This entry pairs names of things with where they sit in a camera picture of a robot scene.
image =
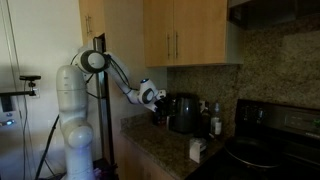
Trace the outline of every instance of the granite countertop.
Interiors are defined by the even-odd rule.
[[[151,119],[152,113],[122,119],[121,133],[174,179],[185,179],[223,146],[217,140],[209,141],[207,155],[198,164],[189,158],[191,134],[183,135],[155,126]]]

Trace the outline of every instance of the kettle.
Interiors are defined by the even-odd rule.
[[[199,98],[194,94],[178,93],[172,100],[169,129],[179,133],[193,133],[200,116]]]

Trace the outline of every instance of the range hood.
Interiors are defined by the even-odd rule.
[[[229,0],[228,20],[243,29],[259,29],[319,15],[320,0]]]

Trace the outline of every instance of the stove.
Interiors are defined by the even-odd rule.
[[[235,146],[230,153],[226,141],[224,148],[186,179],[319,179],[320,110],[239,99],[235,123],[235,134],[230,139],[264,142],[277,154],[274,157],[279,165],[266,168],[252,165],[252,157],[260,159],[264,156],[261,152],[251,146],[245,149]],[[247,153],[251,159],[238,158],[238,153]]]

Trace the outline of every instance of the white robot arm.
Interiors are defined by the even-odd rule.
[[[67,175],[64,179],[95,179],[91,157],[93,130],[86,119],[88,97],[83,73],[105,71],[130,103],[144,105],[154,112],[157,110],[155,102],[166,96],[166,91],[156,89],[149,79],[140,82],[140,90],[132,89],[122,69],[123,63],[111,52],[100,53],[94,50],[79,53],[72,65],[59,68],[56,85],[66,153]]]

